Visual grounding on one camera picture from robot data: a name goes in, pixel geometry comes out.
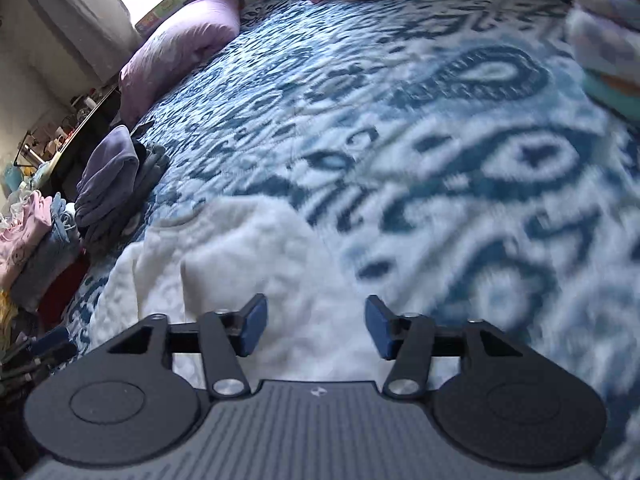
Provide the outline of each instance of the folded purple towel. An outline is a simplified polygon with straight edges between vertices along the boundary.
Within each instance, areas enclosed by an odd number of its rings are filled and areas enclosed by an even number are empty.
[[[78,227],[97,222],[131,195],[138,164],[129,130],[117,126],[91,154],[78,182]]]

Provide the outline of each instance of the bed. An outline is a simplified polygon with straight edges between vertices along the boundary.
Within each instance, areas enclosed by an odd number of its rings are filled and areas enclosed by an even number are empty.
[[[559,0],[265,0],[165,95],[142,141],[172,164],[154,219],[217,195],[287,200],[362,297],[482,318],[586,380],[594,463],[640,476],[640,166],[590,102]],[[81,351],[119,251],[66,313]]]

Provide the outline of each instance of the metal screw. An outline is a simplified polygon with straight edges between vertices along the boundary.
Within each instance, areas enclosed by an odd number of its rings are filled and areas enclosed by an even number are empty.
[[[388,389],[394,395],[412,395],[420,389],[413,379],[396,379],[389,383]]]
[[[225,397],[234,396],[244,390],[244,384],[238,379],[220,379],[213,385],[213,390]]]

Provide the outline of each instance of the red cloth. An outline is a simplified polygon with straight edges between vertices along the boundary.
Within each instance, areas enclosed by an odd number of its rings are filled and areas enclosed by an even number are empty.
[[[60,324],[62,313],[78,291],[82,279],[89,269],[89,263],[89,256],[86,253],[81,253],[71,265],[60,273],[45,292],[38,306],[38,316],[46,330]]]

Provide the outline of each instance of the logo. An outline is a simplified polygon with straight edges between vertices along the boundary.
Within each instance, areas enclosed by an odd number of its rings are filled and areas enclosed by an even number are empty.
[[[322,397],[327,394],[327,391],[322,386],[316,386],[313,390],[311,390],[311,395],[314,397]]]

